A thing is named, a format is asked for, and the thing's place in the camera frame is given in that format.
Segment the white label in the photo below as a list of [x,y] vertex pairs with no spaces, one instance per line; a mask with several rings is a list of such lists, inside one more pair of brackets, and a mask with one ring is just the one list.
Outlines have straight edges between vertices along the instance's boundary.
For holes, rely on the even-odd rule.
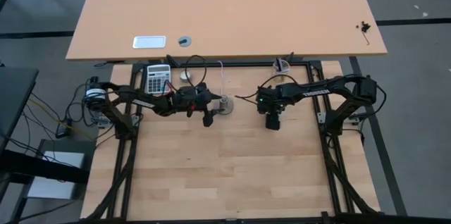
[[155,107],[155,105],[153,105],[153,104],[148,104],[148,103],[140,101],[140,100],[134,100],[134,101],[132,101],[132,103],[140,105],[140,106],[144,106],[144,107],[147,107],[147,108],[154,108]]
[[305,97],[312,97],[312,96],[317,96],[317,95],[320,95],[320,94],[329,94],[329,93],[330,93],[330,91],[325,89],[325,90],[318,90],[318,91],[312,91],[312,92],[308,92],[308,93],[303,93],[303,95]]
[[105,99],[106,91],[103,89],[90,89],[86,91],[86,97],[95,97]]
[[165,36],[135,37],[133,40],[133,48],[135,49],[161,49],[165,46]]

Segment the wooden desk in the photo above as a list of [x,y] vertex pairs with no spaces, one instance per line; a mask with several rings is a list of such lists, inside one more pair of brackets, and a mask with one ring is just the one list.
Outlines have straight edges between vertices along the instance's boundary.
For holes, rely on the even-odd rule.
[[[111,81],[128,84],[130,71],[129,65],[115,66]],[[190,71],[196,82],[203,69]],[[338,62],[324,61],[323,71],[325,77],[342,74]],[[225,68],[224,74],[225,93],[232,97],[256,91],[257,85],[271,75],[271,68]],[[304,67],[292,67],[290,75],[298,82],[308,82]],[[220,81],[220,68],[209,68],[206,83],[212,92],[220,92]],[[173,77],[173,83],[182,85],[177,77]],[[191,118],[184,113],[162,118],[143,110],[128,220],[311,217],[321,211],[332,214],[312,99],[289,106],[279,131],[264,128],[264,116],[253,104],[234,101],[234,111],[228,116],[215,116],[209,128],[202,126],[201,113]],[[330,101],[336,108],[343,98],[331,95]],[[340,142],[350,182],[369,206],[377,209],[359,134],[344,131]],[[94,210],[109,189],[117,148],[118,140],[110,139],[96,150],[82,217]]]
[[[356,25],[371,25],[366,33]],[[136,36],[164,49],[133,49]],[[182,36],[192,38],[186,48]],[[70,60],[387,54],[366,0],[86,0]]]

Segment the metal bracket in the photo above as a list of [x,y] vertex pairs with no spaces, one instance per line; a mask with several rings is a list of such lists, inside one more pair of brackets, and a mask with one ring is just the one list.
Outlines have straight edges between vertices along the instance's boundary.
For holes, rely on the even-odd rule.
[[293,57],[295,56],[295,52],[292,51],[288,56],[286,56],[283,60],[287,61],[288,63],[291,63],[293,61]]
[[321,61],[309,61],[311,69],[323,70],[323,64]]
[[174,58],[169,54],[166,55],[166,61],[171,67],[174,67],[174,68],[180,67],[180,65],[177,63],[177,61],[175,61]]
[[[137,126],[140,121],[140,117],[137,115],[132,115],[133,126]],[[97,118],[97,127],[99,129],[107,129],[110,128],[113,123],[106,116],[99,116]]]
[[[326,122],[326,112],[319,112],[316,114],[318,116],[318,123],[324,124]],[[352,125],[358,125],[358,118],[346,118],[344,123],[351,123]]]
[[141,63],[134,63],[132,66],[132,73],[141,71],[146,65]]

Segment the electronic device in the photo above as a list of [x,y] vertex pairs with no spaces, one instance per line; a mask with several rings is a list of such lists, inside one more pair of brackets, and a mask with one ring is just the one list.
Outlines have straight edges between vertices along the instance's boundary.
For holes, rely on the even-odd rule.
[[171,83],[171,67],[166,64],[147,66],[147,86],[148,94],[164,94],[171,90],[166,85],[166,81]]
[[[277,85],[275,88],[260,86],[254,94],[257,101],[257,111],[266,115],[266,128],[270,130],[280,129],[279,115],[287,105],[295,105],[298,101],[307,97],[339,94],[346,98],[336,110],[327,111],[323,119],[323,131],[332,135],[342,134],[344,120],[359,107],[376,103],[378,85],[369,76],[337,76],[329,80],[307,84],[297,84],[292,77],[291,79],[294,82]],[[345,86],[348,82],[354,83],[352,91]]]
[[[108,90],[118,95],[117,99],[109,99]],[[132,103],[150,108],[159,116],[170,116],[177,112],[186,112],[190,118],[194,111],[204,112],[202,118],[205,127],[213,123],[213,116],[220,110],[208,109],[207,104],[221,96],[213,94],[200,82],[196,87],[187,86],[170,91],[167,94],[147,94],[131,86],[119,86],[111,82],[92,82],[86,91],[86,107],[95,112],[103,113],[115,126],[117,139],[134,139],[137,128],[130,115],[122,114],[116,107],[122,103]]]

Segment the gray floor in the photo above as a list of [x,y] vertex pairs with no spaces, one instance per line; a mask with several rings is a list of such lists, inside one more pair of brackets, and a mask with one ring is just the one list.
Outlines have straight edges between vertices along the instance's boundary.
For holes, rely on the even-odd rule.
[[[368,0],[377,20],[451,17],[450,0]],[[84,0],[8,0],[0,12],[0,33],[74,30]],[[384,109],[378,114],[404,203],[411,216],[451,218],[451,25],[380,27],[389,56],[359,58],[365,74],[370,74],[388,93]],[[52,104],[59,113],[72,97],[75,87],[88,77],[107,80],[111,67],[93,68],[94,63],[67,62],[64,58],[70,37],[40,39],[0,39],[0,57],[8,66],[40,69],[34,92]],[[345,73],[351,73],[347,58],[339,58]],[[56,127],[44,113],[37,116],[50,128]],[[47,137],[32,126],[36,147]],[[96,131],[84,126],[95,135]],[[13,135],[26,142],[21,120]],[[369,125],[364,128],[365,151],[381,208],[394,213],[380,160]],[[69,140],[84,140],[73,136]],[[0,223],[9,219],[19,186],[11,186],[0,205]],[[50,209],[63,202],[31,201],[24,215]],[[61,223],[77,220],[78,202],[66,209],[26,223]]]

